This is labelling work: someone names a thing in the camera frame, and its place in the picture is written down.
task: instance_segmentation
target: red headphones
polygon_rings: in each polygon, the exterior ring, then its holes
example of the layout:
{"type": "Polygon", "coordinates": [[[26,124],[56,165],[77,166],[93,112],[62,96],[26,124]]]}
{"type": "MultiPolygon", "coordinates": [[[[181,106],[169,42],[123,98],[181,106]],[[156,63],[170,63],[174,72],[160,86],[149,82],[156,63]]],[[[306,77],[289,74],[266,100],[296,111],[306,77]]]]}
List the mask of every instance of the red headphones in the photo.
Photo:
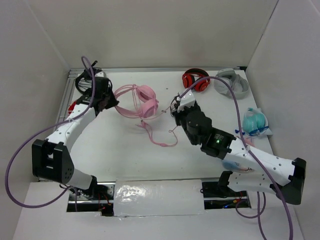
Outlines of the red headphones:
{"type": "MultiPolygon", "coordinates": [[[[202,70],[200,68],[191,68],[182,75],[183,86],[186,89],[189,88],[196,81],[195,77],[198,77],[198,78],[209,77],[209,74],[205,70],[202,70]]],[[[203,80],[197,83],[193,89],[196,90],[197,92],[202,92],[208,87],[209,84],[210,84],[210,79],[203,80]]]]}

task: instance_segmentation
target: clear plastic sheet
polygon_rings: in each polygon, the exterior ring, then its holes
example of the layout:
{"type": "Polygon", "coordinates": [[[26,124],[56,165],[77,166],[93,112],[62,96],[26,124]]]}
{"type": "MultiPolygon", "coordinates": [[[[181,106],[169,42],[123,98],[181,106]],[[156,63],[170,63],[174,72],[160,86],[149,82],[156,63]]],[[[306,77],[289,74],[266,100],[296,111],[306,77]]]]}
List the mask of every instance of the clear plastic sheet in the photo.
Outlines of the clear plastic sheet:
{"type": "Polygon", "coordinates": [[[115,216],[169,216],[205,213],[204,198],[196,180],[117,181],[115,216]]]}

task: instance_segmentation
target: teal object in plastic bag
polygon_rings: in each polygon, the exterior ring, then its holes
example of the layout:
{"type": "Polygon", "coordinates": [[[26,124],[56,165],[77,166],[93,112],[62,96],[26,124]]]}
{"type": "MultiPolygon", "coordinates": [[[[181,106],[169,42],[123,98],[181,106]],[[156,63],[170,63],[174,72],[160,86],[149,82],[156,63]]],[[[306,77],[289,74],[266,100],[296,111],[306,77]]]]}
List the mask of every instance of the teal object in plastic bag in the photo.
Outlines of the teal object in plastic bag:
{"type": "Polygon", "coordinates": [[[260,109],[248,108],[244,114],[242,129],[250,136],[263,134],[269,128],[266,116],[260,111],[260,109]]]}

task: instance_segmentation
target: white wall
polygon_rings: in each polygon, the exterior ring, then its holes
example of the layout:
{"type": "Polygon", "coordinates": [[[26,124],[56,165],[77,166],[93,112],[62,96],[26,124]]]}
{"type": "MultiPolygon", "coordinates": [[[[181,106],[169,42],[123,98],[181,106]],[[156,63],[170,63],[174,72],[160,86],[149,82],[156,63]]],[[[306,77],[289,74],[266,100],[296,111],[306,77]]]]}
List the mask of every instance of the white wall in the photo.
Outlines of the white wall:
{"type": "Polygon", "coordinates": [[[28,0],[72,68],[247,66],[277,0],[28,0]]]}
{"type": "Polygon", "coordinates": [[[279,0],[247,77],[285,158],[307,161],[302,204],[295,208],[306,240],[319,239],[320,0],[279,0]]]}
{"type": "MultiPolygon", "coordinates": [[[[11,240],[21,208],[5,192],[8,161],[31,134],[55,122],[67,70],[23,0],[0,1],[0,233],[11,240]]],[[[13,195],[24,201],[32,178],[31,146],[10,173],[13,195]]]]}

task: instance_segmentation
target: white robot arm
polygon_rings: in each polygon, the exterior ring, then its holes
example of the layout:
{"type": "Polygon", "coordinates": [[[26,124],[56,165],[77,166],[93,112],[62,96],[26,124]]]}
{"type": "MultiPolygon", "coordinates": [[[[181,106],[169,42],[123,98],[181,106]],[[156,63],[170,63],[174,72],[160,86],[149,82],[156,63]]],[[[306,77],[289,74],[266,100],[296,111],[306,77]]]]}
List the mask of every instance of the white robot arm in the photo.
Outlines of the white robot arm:
{"type": "Polygon", "coordinates": [[[265,171],[248,153],[251,150],[271,174],[285,201],[294,205],[301,203],[306,177],[305,160],[280,158],[252,146],[246,149],[239,138],[212,127],[212,120],[201,111],[191,91],[183,98],[178,96],[175,99],[171,115],[177,126],[182,126],[191,144],[201,145],[201,151],[207,155],[221,160],[227,159],[255,170],[254,173],[224,171],[219,179],[220,188],[234,192],[254,191],[276,194],[275,187],[265,175],[265,171]]]}
{"type": "Polygon", "coordinates": [[[75,168],[70,151],[77,138],[104,109],[116,106],[119,102],[112,92],[112,84],[106,77],[95,77],[95,96],[91,108],[85,112],[91,100],[91,88],[76,101],[76,105],[67,120],[45,140],[37,139],[32,144],[32,173],[34,176],[70,185],[80,189],[88,196],[106,192],[95,176],[75,168]]]}

